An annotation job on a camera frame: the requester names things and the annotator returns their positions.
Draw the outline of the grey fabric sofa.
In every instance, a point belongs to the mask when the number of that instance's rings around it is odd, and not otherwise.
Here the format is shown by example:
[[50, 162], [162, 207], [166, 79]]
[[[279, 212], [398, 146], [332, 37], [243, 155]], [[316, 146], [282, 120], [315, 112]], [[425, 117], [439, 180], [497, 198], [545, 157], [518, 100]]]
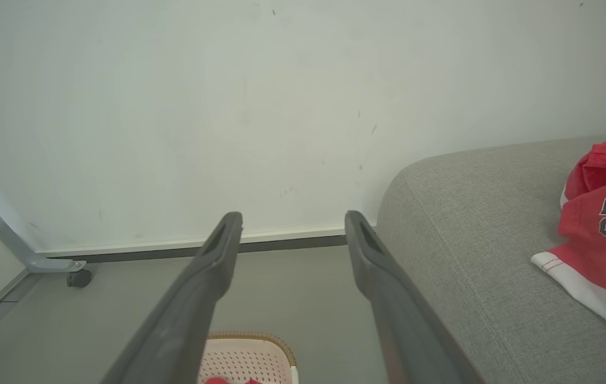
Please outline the grey fabric sofa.
[[562, 187], [601, 141], [434, 156], [382, 199], [379, 237], [487, 384], [606, 384], [606, 321], [531, 262], [563, 243]]

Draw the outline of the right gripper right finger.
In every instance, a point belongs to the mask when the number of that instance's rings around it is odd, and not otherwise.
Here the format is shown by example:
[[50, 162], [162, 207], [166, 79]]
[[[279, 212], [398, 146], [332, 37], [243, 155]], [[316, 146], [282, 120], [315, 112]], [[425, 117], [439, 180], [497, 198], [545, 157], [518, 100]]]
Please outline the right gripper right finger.
[[389, 384], [483, 384], [361, 212], [345, 214], [345, 238], [357, 289], [373, 311]]

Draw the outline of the grey metal table leg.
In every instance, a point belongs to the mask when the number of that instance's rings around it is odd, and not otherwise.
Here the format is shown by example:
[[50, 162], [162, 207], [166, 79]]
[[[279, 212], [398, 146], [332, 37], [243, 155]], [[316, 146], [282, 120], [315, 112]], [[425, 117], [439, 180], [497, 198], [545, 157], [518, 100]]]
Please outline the grey metal table leg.
[[87, 265], [86, 261], [52, 259], [37, 253], [33, 248], [37, 244], [36, 236], [1, 190], [0, 240], [31, 273], [76, 273]]

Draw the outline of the cream perforated laundry basket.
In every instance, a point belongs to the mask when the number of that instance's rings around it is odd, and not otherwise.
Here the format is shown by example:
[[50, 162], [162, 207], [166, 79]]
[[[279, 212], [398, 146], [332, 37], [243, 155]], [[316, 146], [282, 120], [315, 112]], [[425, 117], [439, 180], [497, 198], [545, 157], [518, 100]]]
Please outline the cream perforated laundry basket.
[[213, 377], [228, 382], [300, 384], [291, 348], [276, 335], [260, 332], [210, 333], [196, 384]]

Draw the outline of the white and black baseboard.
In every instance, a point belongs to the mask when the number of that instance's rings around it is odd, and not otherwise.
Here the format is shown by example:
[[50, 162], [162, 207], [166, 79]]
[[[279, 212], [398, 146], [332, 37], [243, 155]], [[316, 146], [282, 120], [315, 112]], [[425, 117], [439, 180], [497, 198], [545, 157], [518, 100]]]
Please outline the white and black baseboard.
[[[40, 250], [37, 255], [49, 259], [72, 259], [87, 263], [141, 261], [190, 258], [195, 256], [205, 239], [147, 242], [130, 245], [84, 246], [62, 250]], [[346, 245], [345, 230], [341, 226], [274, 231], [273, 233], [243, 234], [238, 253], [259, 251], [305, 250], [326, 246]]]

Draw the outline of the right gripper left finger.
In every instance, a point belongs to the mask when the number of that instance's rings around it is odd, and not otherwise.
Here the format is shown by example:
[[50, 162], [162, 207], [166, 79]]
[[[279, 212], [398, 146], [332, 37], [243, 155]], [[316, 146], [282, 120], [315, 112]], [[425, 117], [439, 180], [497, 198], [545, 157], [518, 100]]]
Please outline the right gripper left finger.
[[196, 384], [216, 304], [233, 279], [243, 217], [228, 212], [101, 384]]

